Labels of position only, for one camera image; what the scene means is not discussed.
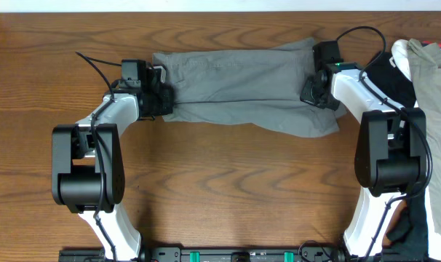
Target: black cable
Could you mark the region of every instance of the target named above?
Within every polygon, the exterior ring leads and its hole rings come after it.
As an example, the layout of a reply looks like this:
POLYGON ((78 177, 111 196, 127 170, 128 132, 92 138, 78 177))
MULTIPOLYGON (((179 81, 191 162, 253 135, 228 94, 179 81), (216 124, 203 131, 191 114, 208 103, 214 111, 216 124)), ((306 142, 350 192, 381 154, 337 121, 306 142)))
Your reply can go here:
POLYGON ((91 60, 91 61, 95 61, 95 62, 98 62, 98 63, 103 63, 103 64, 110 65, 110 66, 122 66, 119 63, 112 63, 112 62, 108 62, 108 61, 104 61, 104 60, 99 60, 99 59, 96 59, 96 58, 93 58, 93 57, 87 57, 87 58, 89 60, 91 60))
POLYGON ((321 244, 318 241, 315 240, 307 240, 305 241, 303 244, 300 245, 300 247, 298 248, 298 254, 301 256, 302 259, 304 259, 305 261, 307 261, 306 258, 303 257, 303 255, 301 254, 301 249, 303 247, 305 247, 306 244, 313 242, 314 244, 317 244, 319 247, 321 247, 322 252, 329 258, 329 260, 332 260, 332 258, 330 257, 330 255, 327 253, 327 251, 321 246, 321 244))
POLYGON ((363 84, 363 86, 369 91, 371 92, 371 94, 373 94, 375 97, 377 97, 384 105, 390 107, 391 109, 393 109, 397 114, 399 114, 400 116, 402 116, 404 119, 406 119, 408 124, 411 124, 414 128, 416 133, 418 134, 419 138, 421 139, 421 142, 423 143, 423 147, 424 150, 426 151, 426 157, 427 157, 427 171, 426 171, 426 180, 424 181, 424 185, 422 186, 422 188, 420 190, 418 190, 416 193, 414 194, 406 194, 404 196, 399 196, 399 197, 395 197, 393 199, 390 199, 387 203, 386 203, 386 208, 384 209, 384 213, 382 215, 381 221, 378 224, 378 228, 376 229, 376 233, 374 234, 374 237, 371 239, 371 243, 369 248, 367 249, 367 252, 365 254, 365 257, 363 257, 362 262, 366 262, 366 260, 369 258, 369 254, 371 253, 371 250, 373 249, 374 244, 376 243, 376 239, 378 238, 379 234, 381 233, 381 229, 382 229, 382 225, 384 224, 384 221, 386 219, 387 213, 389 212, 391 205, 396 202, 396 201, 400 201, 400 200, 406 200, 406 199, 411 199, 413 197, 418 197, 419 195, 421 195, 422 193, 424 193, 424 191, 426 190, 426 187, 429 185, 429 182, 431 181, 431 177, 432 177, 432 168, 433 168, 433 163, 432 163, 432 153, 431 153, 431 149, 429 147, 429 144, 427 142, 426 136, 425 134, 423 134, 423 131, 421 130, 421 128, 413 121, 411 121, 411 119, 408 117, 408 115, 401 111, 398 107, 392 105, 391 103, 389 103, 388 98, 383 98, 381 97, 376 91, 374 91, 365 81, 365 76, 363 76, 364 72, 366 72, 366 70, 372 66, 372 64, 374 64, 377 60, 379 60, 382 56, 382 54, 386 51, 386 38, 384 37, 384 35, 376 28, 371 27, 371 26, 357 26, 355 28, 349 29, 345 32, 343 32, 340 36, 337 37, 336 41, 338 41, 342 36, 345 36, 346 34, 355 31, 357 29, 370 29, 372 31, 375 31, 382 39, 383 42, 383 48, 382 51, 379 53, 379 55, 374 58, 374 60, 372 60, 371 62, 369 62, 360 72, 359 72, 359 80, 361 81, 361 83, 363 84))
POLYGON ((101 220, 98 217, 98 213, 101 211, 103 206, 103 200, 104 200, 104 191, 106 189, 106 172, 104 170, 104 163, 103 163, 103 154, 101 152, 101 148, 99 146, 99 140, 98 140, 98 134, 96 133, 95 123, 96 120, 98 120, 99 115, 114 102, 114 91, 111 88, 111 84, 109 84, 109 81, 107 80, 106 76, 104 76, 103 72, 99 70, 99 68, 91 62, 91 60, 84 56, 80 52, 76 52, 78 56, 83 58, 85 61, 87 61, 103 78, 104 82, 107 84, 109 88, 109 92, 111 93, 111 97, 107 103, 105 103, 103 106, 101 106, 95 113, 91 115, 91 122, 90 122, 90 129, 91 129, 91 136, 92 139, 95 142, 95 151, 96 151, 96 157, 98 158, 98 164, 99 164, 99 171, 100 171, 100 177, 101 177, 101 183, 100 183, 100 193, 99 193, 99 202, 98 206, 96 207, 96 211, 93 214, 93 218, 96 221, 96 225, 98 225, 98 228, 100 229, 101 233, 103 234, 104 238, 106 239, 107 243, 111 246, 112 256, 114 261, 117 261, 116 259, 116 246, 113 244, 111 239, 109 238, 109 235, 107 235, 106 230, 103 228, 103 225, 101 223, 101 220))

